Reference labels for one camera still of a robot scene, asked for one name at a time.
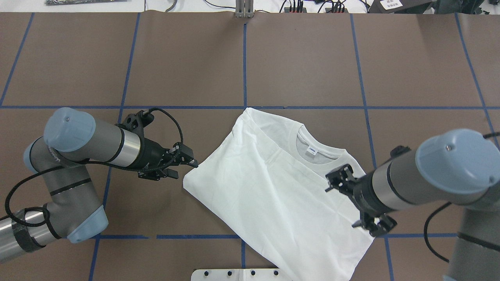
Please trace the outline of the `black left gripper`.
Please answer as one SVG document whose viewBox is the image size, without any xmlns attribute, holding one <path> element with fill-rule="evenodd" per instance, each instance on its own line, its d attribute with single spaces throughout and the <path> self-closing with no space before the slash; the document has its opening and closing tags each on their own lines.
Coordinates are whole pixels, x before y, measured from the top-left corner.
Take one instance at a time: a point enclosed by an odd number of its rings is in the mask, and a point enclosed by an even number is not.
<svg viewBox="0 0 500 281">
<path fill-rule="evenodd" d="M 179 173 L 173 169 L 160 168 L 168 162 L 169 166 L 187 165 L 197 168 L 198 161 L 193 150 L 185 144 L 174 144 L 165 149 L 157 142 L 144 139 L 143 151 L 136 163 L 138 178 L 145 180 L 161 180 L 162 178 L 179 179 Z"/>
</svg>

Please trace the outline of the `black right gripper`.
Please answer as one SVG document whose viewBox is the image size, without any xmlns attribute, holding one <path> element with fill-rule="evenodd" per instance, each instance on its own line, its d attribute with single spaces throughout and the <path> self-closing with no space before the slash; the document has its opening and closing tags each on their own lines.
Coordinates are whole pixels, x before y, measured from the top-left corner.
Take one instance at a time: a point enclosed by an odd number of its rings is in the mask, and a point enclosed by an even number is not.
<svg viewBox="0 0 500 281">
<path fill-rule="evenodd" d="M 382 203 L 375 194 L 373 174 L 357 179 L 352 166 L 345 164 L 330 171 L 325 177 L 329 184 L 325 192 L 337 190 L 342 194 L 353 194 L 354 203 L 361 213 L 352 228 L 362 228 L 373 238 L 377 238 L 388 234 L 398 225 L 395 219 L 386 215 L 393 212 L 393 209 Z"/>
</svg>

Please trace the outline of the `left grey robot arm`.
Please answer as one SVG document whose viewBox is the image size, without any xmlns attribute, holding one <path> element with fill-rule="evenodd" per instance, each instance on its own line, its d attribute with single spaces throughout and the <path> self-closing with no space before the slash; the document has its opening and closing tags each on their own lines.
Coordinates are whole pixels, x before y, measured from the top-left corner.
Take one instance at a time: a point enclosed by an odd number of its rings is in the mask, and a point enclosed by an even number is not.
<svg viewBox="0 0 500 281">
<path fill-rule="evenodd" d="M 8 193 L 1 218 L 1 263 L 43 249 L 61 238 L 77 244 L 99 235 L 109 222 L 87 166 L 103 165 L 132 171 L 139 178 L 158 181 L 178 178 L 172 167 L 198 167 L 182 129 L 174 122 L 180 141 L 164 148 L 145 137 L 152 107 L 129 114 L 121 123 L 110 124 L 91 114 L 61 107 L 45 125 L 43 135 L 24 152 L 23 160 L 33 175 L 21 180 Z M 11 199 L 21 185 L 41 176 L 51 200 L 41 206 L 11 210 Z"/>
</svg>

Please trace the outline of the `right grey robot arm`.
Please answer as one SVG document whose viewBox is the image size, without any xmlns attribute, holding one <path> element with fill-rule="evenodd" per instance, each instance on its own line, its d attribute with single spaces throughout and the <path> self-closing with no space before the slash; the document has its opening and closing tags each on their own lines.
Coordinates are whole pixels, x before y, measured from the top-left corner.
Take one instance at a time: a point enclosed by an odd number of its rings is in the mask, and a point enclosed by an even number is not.
<svg viewBox="0 0 500 281">
<path fill-rule="evenodd" d="M 338 190 L 359 211 L 352 228 L 372 237 L 397 226 L 391 212 L 434 201 L 445 204 L 432 212 L 423 229 L 428 249 L 430 220 L 447 206 L 463 206 L 452 257 L 444 281 L 499 280 L 499 149 L 490 141 L 498 133 L 455 129 L 423 142 L 417 149 L 397 146 L 390 158 L 364 176 L 350 164 L 326 174 L 325 192 Z"/>
</svg>

